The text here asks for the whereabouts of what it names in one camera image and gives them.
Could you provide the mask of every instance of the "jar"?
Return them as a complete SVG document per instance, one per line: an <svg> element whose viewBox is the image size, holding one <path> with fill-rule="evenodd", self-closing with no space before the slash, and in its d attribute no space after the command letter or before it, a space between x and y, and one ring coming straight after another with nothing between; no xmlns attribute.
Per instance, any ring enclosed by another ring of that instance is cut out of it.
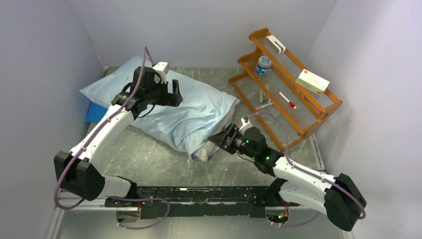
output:
<svg viewBox="0 0 422 239"><path fill-rule="evenodd" d="M261 56L258 59L258 65L256 66L256 73L261 76L268 74L268 71L271 68L271 60L267 56Z"/></svg>

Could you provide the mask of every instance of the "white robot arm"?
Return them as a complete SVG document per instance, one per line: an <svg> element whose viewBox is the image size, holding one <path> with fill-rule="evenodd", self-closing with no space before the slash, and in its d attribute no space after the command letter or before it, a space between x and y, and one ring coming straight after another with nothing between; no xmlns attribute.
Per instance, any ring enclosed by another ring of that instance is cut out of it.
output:
<svg viewBox="0 0 422 239"><path fill-rule="evenodd" d="M358 219L364 218L366 201L350 177L317 172L290 160L268 147L265 136L252 126L248 117L241 121L240 128L231 124L209 137L209 141L228 153L249 156L258 170L276 177L273 184L285 202L315 209L345 231L350 231Z"/></svg>
<svg viewBox="0 0 422 239"><path fill-rule="evenodd" d="M138 67L134 71L133 82L127 84L122 92L115 97L106 115L97 126L78 145L73 147L69 153L60 151L55 156L54 165L57 179L59 179L70 159L81 148L84 150L73 163L72 170L63 180L61 184L62 189L86 200L93 200L98 196L130 197L130 194L133 195L135 193L135 183L120 177L102 176L97 171L98 164L110 145L147 108L147 105L154 104L177 107L183 100L179 93L177 80L173 80L173 93L168 93L166 74L169 68L167 62L159 62L152 68L145 67L141 84L131 102L116 116L109 119L109 116L121 107L123 102L134 90L140 74L140 67ZM98 132L89 146L84 148L87 140L89 140L104 121L108 121L108 123Z"/></svg>

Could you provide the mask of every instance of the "orange wooden rack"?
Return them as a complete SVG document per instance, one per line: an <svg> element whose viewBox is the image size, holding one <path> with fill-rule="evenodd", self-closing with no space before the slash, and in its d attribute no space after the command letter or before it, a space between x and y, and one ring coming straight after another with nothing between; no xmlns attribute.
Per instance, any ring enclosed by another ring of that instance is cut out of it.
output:
<svg viewBox="0 0 422 239"><path fill-rule="evenodd" d="M237 60L243 67L244 71L231 77L228 82L234 87L251 112L255 113L255 107L252 106L245 94L242 93L240 88L236 85L237 81L244 78L251 77L253 79L253 81L259 86L259 88L262 89L262 91L268 96L277 109L284 115L289 124L291 124L294 130L298 133L299 137L289 143L289 147L292 147L311 136L341 105L342 101L339 100L333 92L326 89L324 94L331 100L331 104L323 107L320 103L318 103L311 92L301 85L298 85L295 80L302 70L307 68L288 49L286 49L284 53L276 54L271 47L268 47L265 43L265 37L270 35L272 34L266 28L255 31L249 35L249 39L253 41L257 47L253 52L244 55ZM271 59L271 71L273 77L262 77L255 72L258 58L262 55L266 55ZM294 96L296 96L297 100L306 107L308 115L304 115L303 110L302 114L299 114L298 110L290 108L290 106L278 94L277 86L279 86L279 84L285 84L285 86L288 87ZM274 135L265 121L260 116L257 116L256 118L274 140L278 148L281 151L284 151L285 147Z"/></svg>

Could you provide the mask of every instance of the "small cardboard box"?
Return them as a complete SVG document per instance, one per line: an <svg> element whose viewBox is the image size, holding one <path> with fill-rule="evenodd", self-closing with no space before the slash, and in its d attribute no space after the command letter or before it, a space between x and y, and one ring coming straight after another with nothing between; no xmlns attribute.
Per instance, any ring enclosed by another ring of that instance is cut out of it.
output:
<svg viewBox="0 0 422 239"><path fill-rule="evenodd" d="M301 72L299 77L296 79L296 83L317 95L322 95L329 85L328 80L315 75L307 69L304 69Z"/></svg>

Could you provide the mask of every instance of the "gray floor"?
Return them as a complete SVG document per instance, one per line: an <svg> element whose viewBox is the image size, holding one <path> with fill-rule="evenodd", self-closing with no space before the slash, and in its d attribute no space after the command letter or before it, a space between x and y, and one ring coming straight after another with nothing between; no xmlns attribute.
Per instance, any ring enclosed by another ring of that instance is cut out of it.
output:
<svg viewBox="0 0 422 239"><path fill-rule="evenodd" d="M305 222L314 210L291 209L288 224ZM57 239L343 239L341 230L326 216L298 228L271 226L267 219L248 216L167 218L146 230L124 230L116 226L115 212L66 211ZM156 219L128 224L142 227Z"/></svg>
<svg viewBox="0 0 422 239"><path fill-rule="evenodd" d="M108 74L116 70L110 67ZM241 72L239 68L172 68L172 70L205 82L220 91L225 91L239 98L227 80ZM252 79L245 79L239 87L250 99L252 104L259 106L259 88ZM279 117L286 125L289 138L297 137L297 133L274 107L262 111L271 112ZM241 101L236 107L232 122L240 125L240 118L251 114L247 106ZM285 142L285 137L279 125L271 117L263 119L273 129L276 136ZM267 135L262 126L254 120L266 136L268 144L275 143ZM293 160L307 167L317 170L311 140L308 138L289 150ZM133 126L123 131L113 146L105 154L98 170L109 176L122 176L144 186L261 186L269 185L274 178L259 172L256 167L237 155L230 155L219 150L207 162L187 162L185 152L177 152Z"/></svg>

